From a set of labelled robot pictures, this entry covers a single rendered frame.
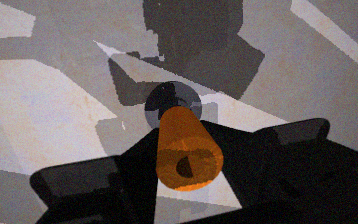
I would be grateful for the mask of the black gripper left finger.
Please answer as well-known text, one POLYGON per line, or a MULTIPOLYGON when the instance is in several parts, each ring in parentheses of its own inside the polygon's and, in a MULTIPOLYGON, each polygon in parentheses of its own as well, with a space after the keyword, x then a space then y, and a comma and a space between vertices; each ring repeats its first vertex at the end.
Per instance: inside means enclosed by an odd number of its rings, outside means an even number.
POLYGON ((154 224, 159 127, 121 155, 87 159, 35 171, 29 184, 50 205, 116 192, 132 224, 154 224))

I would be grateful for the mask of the black shaft on round pedestal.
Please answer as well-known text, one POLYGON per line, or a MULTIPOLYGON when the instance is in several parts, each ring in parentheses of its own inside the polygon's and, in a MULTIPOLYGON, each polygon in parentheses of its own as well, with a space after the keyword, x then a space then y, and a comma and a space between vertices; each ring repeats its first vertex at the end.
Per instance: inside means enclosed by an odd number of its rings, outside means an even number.
POLYGON ((145 103, 145 118, 152 129, 160 127, 164 112, 176 106, 189 108, 200 120, 202 103, 199 95, 189 85, 178 81, 167 81, 156 86, 145 103))

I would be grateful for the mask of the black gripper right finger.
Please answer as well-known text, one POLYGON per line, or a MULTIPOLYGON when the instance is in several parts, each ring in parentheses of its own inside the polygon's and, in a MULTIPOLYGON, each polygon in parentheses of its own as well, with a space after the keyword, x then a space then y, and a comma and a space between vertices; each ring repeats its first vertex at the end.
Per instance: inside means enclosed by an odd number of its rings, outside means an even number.
POLYGON ((247 132, 199 120, 223 154, 222 173, 242 209, 260 205, 274 148, 327 137, 330 123, 313 118, 247 132))

